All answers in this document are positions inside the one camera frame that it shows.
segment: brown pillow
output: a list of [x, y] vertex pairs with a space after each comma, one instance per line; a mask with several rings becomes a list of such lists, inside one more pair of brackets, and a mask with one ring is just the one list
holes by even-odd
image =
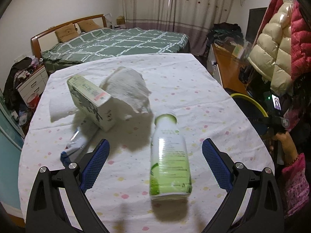
[[98, 24], [94, 23], [92, 19], [80, 21], [78, 22], [78, 26], [82, 32], [90, 32], [102, 28]]
[[55, 34], [58, 41], [62, 43], [65, 43], [79, 36], [79, 33], [76, 31], [72, 23], [55, 30]]

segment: table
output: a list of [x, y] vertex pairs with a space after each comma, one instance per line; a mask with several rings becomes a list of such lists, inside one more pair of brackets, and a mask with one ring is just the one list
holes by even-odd
[[[18, 187], [24, 218], [39, 168], [63, 168], [60, 153], [84, 118], [78, 112], [51, 123], [50, 99], [58, 96], [61, 100], [68, 90], [66, 80], [74, 74], [99, 85], [119, 66], [142, 74], [152, 92], [149, 99], [153, 113], [164, 105], [175, 111], [178, 127], [186, 139], [193, 190], [187, 201], [150, 201], [153, 116], [120, 121], [109, 132], [97, 133], [90, 150], [101, 138], [106, 138], [111, 146], [110, 155], [86, 196], [111, 233], [201, 232], [226, 195], [202, 155], [201, 145], [208, 137], [220, 151], [249, 169], [261, 171], [267, 166], [274, 169], [267, 149], [245, 115], [193, 55], [129, 55], [92, 61], [59, 70], [48, 80], [21, 153]], [[242, 217], [250, 192], [247, 191], [236, 220]], [[72, 225], [79, 227], [63, 190], [61, 195]]]
[[207, 66], [214, 66], [214, 78], [224, 89], [248, 95], [245, 85], [238, 79], [240, 68], [245, 66], [245, 63], [215, 44], [211, 45], [207, 62]]

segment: checkered bedding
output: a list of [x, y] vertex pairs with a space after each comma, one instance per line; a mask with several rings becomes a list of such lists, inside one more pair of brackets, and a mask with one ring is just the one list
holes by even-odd
[[42, 52], [48, 70], [59, 70], [75, 64], [131, 54], [177, 53], [188, 43], [188, 36], [159, 30], [99, 29], [58, 43]]

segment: white wall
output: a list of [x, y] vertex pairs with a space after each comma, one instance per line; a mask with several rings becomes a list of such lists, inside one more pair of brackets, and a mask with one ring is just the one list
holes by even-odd
[[0, 19], [0, 89], [14, 64], [23, 54], [30, 55], [30, 38], [74, 19], [111, 13], [122, 15], [122, 0], [13, 0]]
[[270, 0], [245, 0], [243, 7], [241, 7], [240, 0], [233, 0], [227, 23], [237, 23], [245, 38], [249, 9], [267, 7], [269, 2]]

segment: monitor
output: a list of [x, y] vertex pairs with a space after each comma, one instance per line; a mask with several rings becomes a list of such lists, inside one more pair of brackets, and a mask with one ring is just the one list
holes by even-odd
[[265, 12], [267, 10], [267, 7], [265, 8], [256, 8], [256, 9], [250, 9], [249, 15], [248, 15], [248, 25], [247, 25], [247, 31], [245, 39], [250, 42], [254, 43], [257, 32], [259, 30], [259, 27], [261, 25], [263, 16], [265, 15]]

